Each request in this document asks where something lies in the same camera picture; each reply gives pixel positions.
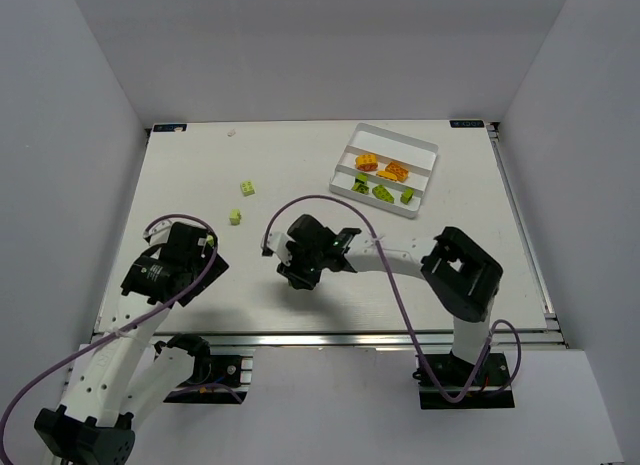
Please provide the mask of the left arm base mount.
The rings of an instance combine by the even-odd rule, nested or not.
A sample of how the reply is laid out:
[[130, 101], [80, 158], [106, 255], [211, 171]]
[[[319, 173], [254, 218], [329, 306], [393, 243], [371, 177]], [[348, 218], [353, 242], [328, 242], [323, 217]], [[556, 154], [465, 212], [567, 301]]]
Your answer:
[[192, 375], [164, 400], [170, 404], [241, 404], [251, 380], [252, 358], [213, 352], [199, 353]]

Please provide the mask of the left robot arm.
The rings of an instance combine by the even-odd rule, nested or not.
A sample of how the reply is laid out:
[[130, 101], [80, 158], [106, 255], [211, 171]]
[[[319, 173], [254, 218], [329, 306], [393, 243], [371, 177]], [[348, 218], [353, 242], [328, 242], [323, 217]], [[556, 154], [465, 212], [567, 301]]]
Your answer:
[[[207, 342], [178, 334], [152, 346], [171, 308], [186, 306], [228, 269], [218, 238], [207, 227], [158, 220], [143, 234], [148, 247], [132, 263], [120, 288], [107, 343], [92, 350], [85, 370], [56, 409], [42, 409], [34, 428], [65, 464], [123, 464], [136, 429], [180, 385], [210, 371]], [[135, 373], [145, 352], [156, 357]]]

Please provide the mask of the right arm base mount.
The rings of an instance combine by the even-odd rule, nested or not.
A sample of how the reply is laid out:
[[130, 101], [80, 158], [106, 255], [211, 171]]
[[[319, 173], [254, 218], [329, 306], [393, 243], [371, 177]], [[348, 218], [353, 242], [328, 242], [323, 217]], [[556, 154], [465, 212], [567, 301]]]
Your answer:
[[[473, 370], [451, 353], [428, 354], [426, 359], [445, 391], [457, 396]], [[422, 410], [491, 410], [513, 409], [515, 400], [511, 389], [510, 370], [503, 353], [490, 353], [473, 378], [464, 398], [458, 403], [445, 400], [421, 365], [413, 372], [418, 382], [420, 408]]]

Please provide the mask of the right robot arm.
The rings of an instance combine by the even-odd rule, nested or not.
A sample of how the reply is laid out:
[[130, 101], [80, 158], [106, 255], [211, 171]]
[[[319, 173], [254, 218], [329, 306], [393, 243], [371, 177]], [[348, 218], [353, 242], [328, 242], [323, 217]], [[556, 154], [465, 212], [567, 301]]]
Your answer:
[[359, 228], [335, 233], [304, 214], [287, 232], [269, 232], [266, 250], [280, 259], [277, 272], [296, 290], [314, 289], [325, 270], [423, 279], [453, 317], [452, 355], [468, 364], [481, 356], [503, 268], [456, 227], [435, 239], [375, 238]]

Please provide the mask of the orange brick studs up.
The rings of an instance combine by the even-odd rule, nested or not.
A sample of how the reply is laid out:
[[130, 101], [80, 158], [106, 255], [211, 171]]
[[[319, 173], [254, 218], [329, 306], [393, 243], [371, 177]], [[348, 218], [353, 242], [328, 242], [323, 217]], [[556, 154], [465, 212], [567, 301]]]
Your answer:
[[378, 177], [387, 179], [387, 180], [391, 180], [391, 181], [397, 181], [398, 180], [398, 176], [392, 172], [386, 171], [386, 170], [380, 170], [376, 173], [376, 175]]

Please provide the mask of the green square brick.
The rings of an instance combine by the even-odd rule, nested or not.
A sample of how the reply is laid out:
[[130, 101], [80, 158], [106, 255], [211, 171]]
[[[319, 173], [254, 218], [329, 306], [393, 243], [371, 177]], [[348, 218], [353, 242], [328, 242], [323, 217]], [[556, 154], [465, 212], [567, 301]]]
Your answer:
[[354, 184], [351, 188], [352, 191], [368, 195], [369, 194], [369, 185], [368, 185], [368, 176], [364, 173], [359, 173], [354, 178]]

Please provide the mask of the green lego plate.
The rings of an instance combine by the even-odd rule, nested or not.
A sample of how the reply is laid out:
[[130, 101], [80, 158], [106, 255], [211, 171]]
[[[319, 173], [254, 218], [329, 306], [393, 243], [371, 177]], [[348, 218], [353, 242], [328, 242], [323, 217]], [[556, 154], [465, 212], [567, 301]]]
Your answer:
[[371, 189], [372, 195], [383, 202], [386, 203], [394, 203], [394, 196], [389, 192], [389, 190], [383, 185], [376, 185]]

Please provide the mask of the orange brick hollow side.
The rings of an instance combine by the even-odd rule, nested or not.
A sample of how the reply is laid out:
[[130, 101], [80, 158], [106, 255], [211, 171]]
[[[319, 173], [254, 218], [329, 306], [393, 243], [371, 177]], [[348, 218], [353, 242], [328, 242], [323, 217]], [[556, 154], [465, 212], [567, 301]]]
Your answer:
[[399, 182], [405, 182], [409, 177], [409, 170], [395, 161], [390, 162], [386, 166], [385, 171], [395, 175]]

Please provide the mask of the small green brick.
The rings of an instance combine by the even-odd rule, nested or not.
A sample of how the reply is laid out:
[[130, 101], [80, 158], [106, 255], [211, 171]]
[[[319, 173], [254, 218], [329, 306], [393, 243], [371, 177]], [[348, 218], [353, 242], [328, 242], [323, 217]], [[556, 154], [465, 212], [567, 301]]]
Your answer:
[[233, 226], [237, 226], [241, 223], [242, 214], [239, 209], [232, 209], [229, 215], [229, 222]]

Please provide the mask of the yellow round lego block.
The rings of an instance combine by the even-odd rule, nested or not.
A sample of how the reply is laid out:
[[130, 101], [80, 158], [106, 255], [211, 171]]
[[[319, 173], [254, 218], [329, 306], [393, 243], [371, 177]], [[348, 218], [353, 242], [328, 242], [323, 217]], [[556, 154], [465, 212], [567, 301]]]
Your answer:
[[375, 171], [378, 169], [378, 158], [375, 154], [361, 154], [355, 159], [355, 168], [363, 172]]

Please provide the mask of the small green brick upturned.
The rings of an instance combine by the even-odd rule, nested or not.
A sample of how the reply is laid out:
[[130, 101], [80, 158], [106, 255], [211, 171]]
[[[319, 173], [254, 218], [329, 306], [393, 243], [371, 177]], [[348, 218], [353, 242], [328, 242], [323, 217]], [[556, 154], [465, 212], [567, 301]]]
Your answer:
[[400, 196], [400, 201], [402, 204], [408, 205], [413, 199], [413, 197], [414, 197], [414, 190], [411, 188], [406, 188]]

